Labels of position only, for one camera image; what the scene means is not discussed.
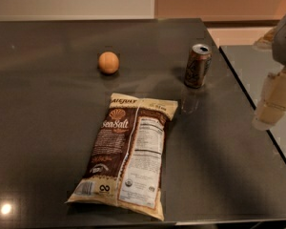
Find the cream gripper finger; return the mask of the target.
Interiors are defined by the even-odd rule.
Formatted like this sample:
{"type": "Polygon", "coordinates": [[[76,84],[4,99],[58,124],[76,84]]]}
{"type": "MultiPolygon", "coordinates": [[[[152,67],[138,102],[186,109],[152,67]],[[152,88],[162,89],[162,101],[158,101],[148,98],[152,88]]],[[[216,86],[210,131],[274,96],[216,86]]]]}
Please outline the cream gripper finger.
{"type": "Polygon", "coordinates": [[[253,125],[264,131],[274,127],[286,114],[286,67],[279,73],[269,73],[256,105],[253,125]]]}

